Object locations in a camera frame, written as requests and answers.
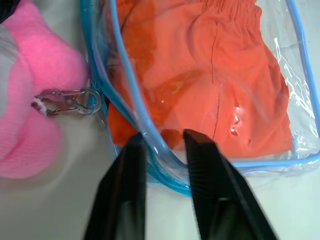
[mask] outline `pink fuzzy fabric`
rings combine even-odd
[[[49,29],[31,0],[22,0],[1,25],[14,40],[16,61],[0,114],[0,177],[26,178],[57,159],[63,144],[59,126],[31,107],[33,97],[45,89],[80,89],[89,71],[82,55]],[[1,44],[6,42],[0,32]]]

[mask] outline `elastic waistband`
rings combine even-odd
[[[255,5],[256,0],[197,0],[210,9],[226,17],[238,20],[242,25],[260,29],[262,10]]]

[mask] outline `pink knit material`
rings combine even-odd
[[[56,160],[63,144],[59,126],[31,107],[33,97],[45,89],[80,89],[88,80],[88,65],[49,29],[31,0],[21,0],[0,25],[17,49],[0,115],[0,177],[27,178]]]

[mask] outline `clear plastic bag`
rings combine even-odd
[[[319,103],[295,3],[253,2],[82,1],[113,139],[141,131],[149,172],[178,192],[189,192],[185,128],[211,136],[248,176],[318,166]]]

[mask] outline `gray fabric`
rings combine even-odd
[[[17,61],[17,46],[10,32],[0,24],[0,117],[8,103],[9,74]]]

